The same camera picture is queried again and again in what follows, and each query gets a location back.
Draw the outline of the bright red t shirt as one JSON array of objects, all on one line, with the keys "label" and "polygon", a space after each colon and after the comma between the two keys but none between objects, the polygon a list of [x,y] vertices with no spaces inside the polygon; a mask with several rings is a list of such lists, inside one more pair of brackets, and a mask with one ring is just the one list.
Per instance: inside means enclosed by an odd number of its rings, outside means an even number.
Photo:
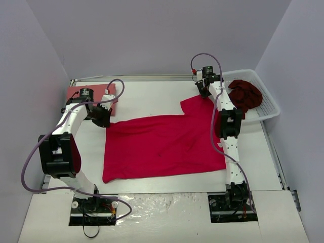
[{"label": "bright red t shirt", "polygon": [[119,121],[106,129],[102,181],[224,170],[211,144],[214,104],[195,96],[180,102],[183,114]]}]

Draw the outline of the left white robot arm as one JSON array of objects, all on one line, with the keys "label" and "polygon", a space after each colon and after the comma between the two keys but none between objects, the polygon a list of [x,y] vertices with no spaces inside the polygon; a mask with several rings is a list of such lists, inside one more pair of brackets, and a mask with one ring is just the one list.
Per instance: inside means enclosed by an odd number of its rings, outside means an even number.
[{"label": "left white robot arm", "polygon": [[74,191],[74,196],[84,199],[84,206],[91,212],[101,208],[102,199],[97,186],[90,182],[81,170],[82,158],[75,136],[85,120],[96,126],[108,128],[115,95],[106,90],[101,102],[94,103],[94,90],[82,88],[66,101],[61,109],[62,117],[56,129],[39,146],[44,174],[64,182]]}]

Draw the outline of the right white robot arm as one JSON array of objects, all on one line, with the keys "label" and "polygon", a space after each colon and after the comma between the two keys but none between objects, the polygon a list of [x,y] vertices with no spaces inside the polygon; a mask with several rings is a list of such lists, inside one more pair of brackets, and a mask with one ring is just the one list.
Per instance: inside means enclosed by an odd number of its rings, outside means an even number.
[{"label": "right white robot arm", "polygon": [[221,75],[216,75],[212,66],[205,66],[200,70],[192,70],[196,77],[195,85],[203,98],[214,98],[214,110],[211,122],[211,141],[214,138],[220,143],[215,146],[216,151],[225,157],[226,182],[225,204],[230,209],[238,208],[249,198],[249,186],[246,175],[239,163],[238,136],[241,129],[242,111],[231,102],[223,84]]}]

